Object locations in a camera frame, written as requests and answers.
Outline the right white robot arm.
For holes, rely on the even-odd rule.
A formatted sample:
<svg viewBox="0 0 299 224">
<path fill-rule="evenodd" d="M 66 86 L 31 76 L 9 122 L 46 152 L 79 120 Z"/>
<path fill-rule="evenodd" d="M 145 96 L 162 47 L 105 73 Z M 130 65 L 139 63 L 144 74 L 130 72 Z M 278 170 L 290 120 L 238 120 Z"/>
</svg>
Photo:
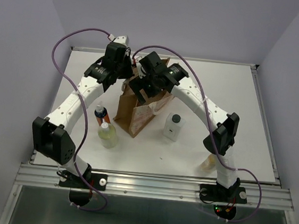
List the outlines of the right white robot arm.
<svg viewBox="0 0 299 224">
<path fill-rule="evenodd" d="M 222 200 L 233 198 L 240 185 L 231 153 L 239 116 L 219 108 L 182 66 L 178 63 L 167 66 L 156 52 L 141 58 L 132 57 L 131 63 L 138 71 L 138 78 L 130 81 L 129 86 L 141 103 L 145 102 L 142 90 L 148 97 L 166 90 L 205 124 L 209 135 L 203 140 L 203 145 L 216 157 L 217 184 L 212 191 Z"/>
</svg>

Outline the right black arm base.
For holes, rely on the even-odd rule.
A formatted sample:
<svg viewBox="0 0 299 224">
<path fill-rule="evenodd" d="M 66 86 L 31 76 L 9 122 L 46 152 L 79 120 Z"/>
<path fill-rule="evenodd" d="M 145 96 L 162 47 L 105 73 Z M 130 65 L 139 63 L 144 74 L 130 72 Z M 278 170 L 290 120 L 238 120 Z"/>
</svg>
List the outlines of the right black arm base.
<svg viewBox="0 0 299 224">
<path fill-rule="evenodd" d="M 247 204 L 247 194 L 244 187 L 238 187 L 234 193 L 227 195 L 224 187 L 218 185 L 200 185 L 199 198 L 201 202 L 213 204 L 215 215 L 221 219 L 232 221 L 236 216 L 236 204 Z"/>
</svg>

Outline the brown canvas tote bag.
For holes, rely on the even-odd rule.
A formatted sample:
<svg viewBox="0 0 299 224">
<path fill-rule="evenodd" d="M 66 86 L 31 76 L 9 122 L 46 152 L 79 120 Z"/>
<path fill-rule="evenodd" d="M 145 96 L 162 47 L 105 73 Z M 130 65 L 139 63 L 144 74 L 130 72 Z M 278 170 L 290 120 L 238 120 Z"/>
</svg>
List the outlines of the brown canvas tote bag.
<svg viewBox="0 0 299 224">
<path fill-rule="evenodd" d="M 164 90 L 155 97 L 148 98 L 143 93 L 146 103 L 141 104 L 129 87 L 130 80 L 127 79 L 122 83 L 123 93 L 119 97 L 117 113 L 113 120 L 131 137 L 135 138 L 155 116 L 163 112 L 173 100 L 173 95 Z"/>
</svg>

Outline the green lotion bottle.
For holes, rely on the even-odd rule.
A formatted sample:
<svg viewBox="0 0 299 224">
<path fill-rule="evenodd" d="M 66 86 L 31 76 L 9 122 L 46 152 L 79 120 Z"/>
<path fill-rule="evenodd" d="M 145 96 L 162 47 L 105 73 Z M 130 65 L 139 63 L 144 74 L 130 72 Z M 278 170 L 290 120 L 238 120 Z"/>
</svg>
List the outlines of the green lotion bottle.
<svg viewBox="0 0 299 224">
<path fill-rule="evenodd" d="M 113 148 L 118 143 L 118 135 L 116 129 L 112 124 L 108 122 L 101 123 L 97 133 L 101 140 L 101 144 L 105 148 Z"/>
</svg>

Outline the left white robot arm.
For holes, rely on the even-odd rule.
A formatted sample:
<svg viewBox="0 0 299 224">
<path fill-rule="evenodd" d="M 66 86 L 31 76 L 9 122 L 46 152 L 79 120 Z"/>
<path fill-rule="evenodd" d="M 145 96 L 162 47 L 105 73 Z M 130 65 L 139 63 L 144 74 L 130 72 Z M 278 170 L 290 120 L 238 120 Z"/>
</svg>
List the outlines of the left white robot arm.
<svg viewBox="0 0 299 224">
<path fill-rule="evenodd" d="M 55 110 L 44 118 L 37 117 L 32 124 L 34 148 L 72 174 L 78 187 L 90 182 L 92 168 L 78 156 L 78 148 L 71 132 L 80 117 L 88 117 L 87 109 L 118 79 L 132 77 L 131 49 L 122 37 L 111 41 L 104 56 L 84 72 L 73 91 Z"/>
</svg>

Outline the white bottle black cap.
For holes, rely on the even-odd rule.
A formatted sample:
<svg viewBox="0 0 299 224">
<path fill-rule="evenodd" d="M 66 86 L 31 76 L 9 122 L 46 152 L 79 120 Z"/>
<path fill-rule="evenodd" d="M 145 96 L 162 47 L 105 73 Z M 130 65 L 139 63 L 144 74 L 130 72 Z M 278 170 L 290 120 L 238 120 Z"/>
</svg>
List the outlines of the white bottle black cap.
<svg viewBox="0 0 299 224">
<path fill-rule="evenodd" d="M 186 120 L 181 118 L 179 114 L 170 113 L 165 121 L 163 135 L 176 142 L 185 123 Z"/>
</svg>

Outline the yellow clear liquid bottle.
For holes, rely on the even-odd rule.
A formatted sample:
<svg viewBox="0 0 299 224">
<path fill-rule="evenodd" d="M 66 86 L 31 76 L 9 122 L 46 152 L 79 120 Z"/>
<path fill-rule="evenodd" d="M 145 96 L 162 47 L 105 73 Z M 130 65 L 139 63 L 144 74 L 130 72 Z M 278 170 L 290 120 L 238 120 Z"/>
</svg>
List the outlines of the yellow clear liquid bottle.
<svg viewBox="0 0 299 224">
<path fill-rule="evenodd" d="M 210 154 L 200 165 L 202 172 L 211 173 L 214 171 L 216 159 L 217 157 L 214 154 Z"/>
</svg>

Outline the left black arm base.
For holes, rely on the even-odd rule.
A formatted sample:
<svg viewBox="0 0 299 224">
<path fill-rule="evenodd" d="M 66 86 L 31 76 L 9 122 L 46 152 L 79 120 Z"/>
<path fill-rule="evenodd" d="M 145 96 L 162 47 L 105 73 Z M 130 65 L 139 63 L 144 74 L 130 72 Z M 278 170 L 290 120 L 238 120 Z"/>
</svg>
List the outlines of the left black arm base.
<svg viewBox="0 0 299 224">
<path fill-rule="evenodd" d="M 57 171 L 59 177 L 59 187 L 69 188 L 69 201 L 73 206 L 87 210 L 87 204 L 93 200 L 93 194 L 96 192 L 103 192 L 106 189 L 108 175 L 104 173 L 92 173 L 86 184 L 80 177 L 75 176 L 69 171 Z"/>
</svg>

